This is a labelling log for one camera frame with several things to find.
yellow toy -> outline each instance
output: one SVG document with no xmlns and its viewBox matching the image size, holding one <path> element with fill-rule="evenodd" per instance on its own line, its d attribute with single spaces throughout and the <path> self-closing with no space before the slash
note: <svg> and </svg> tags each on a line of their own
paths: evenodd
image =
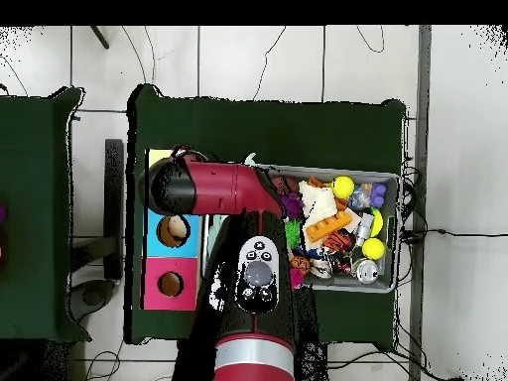
<svg viewBox="0 0 508 381">
<path fill-rule="evenodd" d="M 369 238 L 361 246 L 361 251 L 368 259 L 379 260 L 385 254 L 385 245 L 377 238 Z"/>
<path fill-rule="evenodd" d="M 370 236 L 375 237 L 383 227 L 383 216 L 381 215 L 381 212 L 379 209 L 375 207 L 371 207 L 370 210 L 372 211 L 372 215 L 374 216 L 374 220 L 372 222 L 372 229 L 370 231 Z"/>
<path fill-rule="evenodd" d="M 332 183 L 325 184 L 325 186 L 331 187 L 337 198 L 348 198 L 354 190 L 353 180 L 346 176 L 337 177 Z"/>
</svg>

green toy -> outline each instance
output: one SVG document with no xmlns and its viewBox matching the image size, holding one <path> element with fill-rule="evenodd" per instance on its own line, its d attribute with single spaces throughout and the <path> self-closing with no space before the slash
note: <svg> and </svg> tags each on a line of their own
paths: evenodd
<svg viewBox="0 0 508 381">
<path fill-rule="evenodd" d="M 300 243 L 300 227 L 302 223 L 297 220 L 288 220 L 284 223 L 284 229 L 286 230 L 286 245 L 288 250 L 297 248 Z"/>
</svg>

orange toy block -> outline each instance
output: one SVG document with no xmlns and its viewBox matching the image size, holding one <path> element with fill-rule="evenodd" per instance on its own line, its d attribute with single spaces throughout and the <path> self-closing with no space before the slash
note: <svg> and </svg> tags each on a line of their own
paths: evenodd
<svg viewBox="0 0 508 381">
<path fill-rule="evenodd" d="M 306 232 L 311 242 L 316 242 L 332 231 L 343 228 L 351 220 L 350 214 L 340 211 L 335 216 L 319 221 L 316 225 L 308 226 Z"/>
<path fill-rule="evenodd" d="M 318 179 L 315 179 L 314 177 L 310 177 L 308 180 L 307 180 L 307 184 L 309 186 L 313 186 L 313 187 L 317 187 L 319 189 L 323 188 L 324 187 L 324 184 L 319 181 Z"/>
<path fill-rule="evenodd" d="M 307 180 L 307 184 L 309 186 L 313 186 L 313 187 L 317 187 L 319 189 L 322 189 L 324 187 L 324 184 L 318 180 L 318 179 L 315 179 L 314 177 L 310 177 L 308 180 Z M 335 198 L 335 204 L 337 206 L 337 210 L 338 211 L 343 211 L 347 208 L 347 200 L 344 200 L 343 198 Z"/>
</svg>

dark green table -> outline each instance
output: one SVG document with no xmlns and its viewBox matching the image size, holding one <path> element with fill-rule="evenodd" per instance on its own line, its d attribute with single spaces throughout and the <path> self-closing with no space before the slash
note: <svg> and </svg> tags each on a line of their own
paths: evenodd
<svg viewBox="0 0 508 381">
<path fill-rule="evenodd" d="M 86 340 L 67 315 L 69 188 L 66 131 L 81 90 L 0 96 L 0 338 Z"/>
<path fill-rule="evenodd" d="M 139 85 L 128 103 L 125 339 L 186 337 L 191 313 L 142 311 L 139 280 L 142 203 L 134 181 L 147 148 L 189 145 L 221 161 L 255 161 L 302 167 L 400 174 L 405 106 L 349 102 L 239 102 L 209 98 L 165 98 L 153 85 Z M 324 342 L 393 343 L 394 293 L 316 291 L 319 339 Z"/>
</svg>

purple object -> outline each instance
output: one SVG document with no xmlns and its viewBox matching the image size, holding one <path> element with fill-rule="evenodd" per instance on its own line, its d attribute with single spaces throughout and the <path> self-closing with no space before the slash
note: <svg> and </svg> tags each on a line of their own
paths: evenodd
<svg viewBox="0 0 508 381">
<path fill-rule="evenodd" d="M 385 191 L 386 191 L 386 187 L 384 187 L 383 185 L 380 185 L 377 183 L 372 184 L 372 194 L 383 195 L 385 193 Z"/>
<path fill-rule="evenodd" d="M 386 187 L 382 184 L 373 183 L 372 191 L 370 194 L 370 205 L 374 207 L 381 207 L 385 202 Z"/>
<path fill-rule="evenodd" d="M 295 192 L 290 192 L 289 194 L 281 194 L 279 197 L 281 198 L 281 202 L 286 209 L 286 215 L 290 219 L 296 219 L 301 215 L 304 204 L 300 201 L 298 195 Z"/>
<path fill-rule="evenodd" d="M 385 199 L 382 195 L 375 195 L 370 198 L 370 205 L 374 207 L 381 207 L 385 203 Z"/>
<path fill-rule="evenodd" d="M 7 208 L 0 204 L 0 223 L 3 223 L 7 219 Z"/>
</svg>

